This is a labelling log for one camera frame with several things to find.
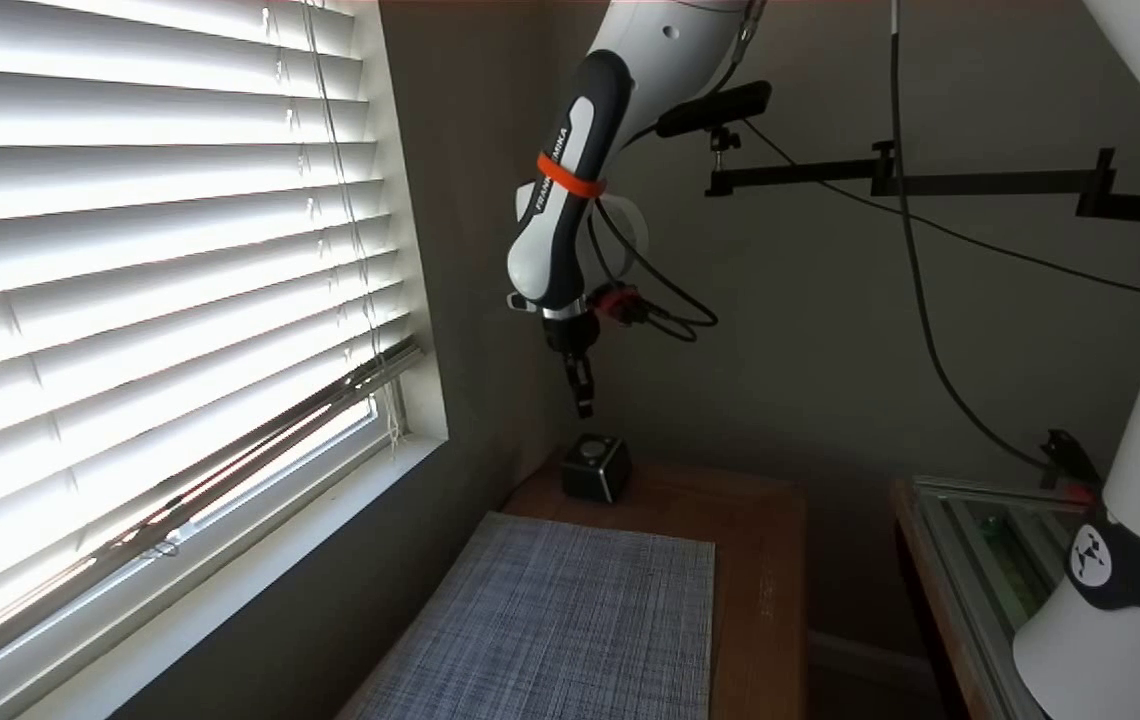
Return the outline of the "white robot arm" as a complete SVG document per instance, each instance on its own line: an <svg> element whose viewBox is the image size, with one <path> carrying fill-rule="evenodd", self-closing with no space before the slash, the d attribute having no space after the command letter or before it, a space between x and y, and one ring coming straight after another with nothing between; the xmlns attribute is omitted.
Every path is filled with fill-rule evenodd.
<svg viewBox="0 0 1140 720"><path fill-rule="evenodd" d="M535 176L515 190L505 255L511 307L546 326L565 362L571 408L595 405L589 350L599 338L591 295L606 269L581 252L581 224L606 201L608 163L698 100L750 46L766 0L608 0L555 114Z"/></svg>

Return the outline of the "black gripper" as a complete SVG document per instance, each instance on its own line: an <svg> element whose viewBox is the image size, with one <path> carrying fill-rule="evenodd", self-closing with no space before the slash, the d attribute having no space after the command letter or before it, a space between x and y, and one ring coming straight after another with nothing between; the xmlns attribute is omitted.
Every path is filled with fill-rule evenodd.
<svg viewBox="0 0 1140 720"><path fill-rule="evenodd" d="M546 338L549 350L565 362L575 421L591 421L595 400L589 394L595 388L595 381L589 354L599 338L599 319L595 318L549 319Z"/></svg>

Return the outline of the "aluminium rail robot base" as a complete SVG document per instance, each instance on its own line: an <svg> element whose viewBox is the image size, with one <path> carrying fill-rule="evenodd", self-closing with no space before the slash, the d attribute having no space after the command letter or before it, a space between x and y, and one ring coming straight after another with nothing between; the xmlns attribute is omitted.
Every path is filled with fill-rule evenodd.
<svg viewBox="0 0 1140 720"><path fill-rule="evenodd" d="M947 720L1047 720L1011 635L1065 579L1084 506L1044 489L939 475L893 484L897 561Z"/></svg>

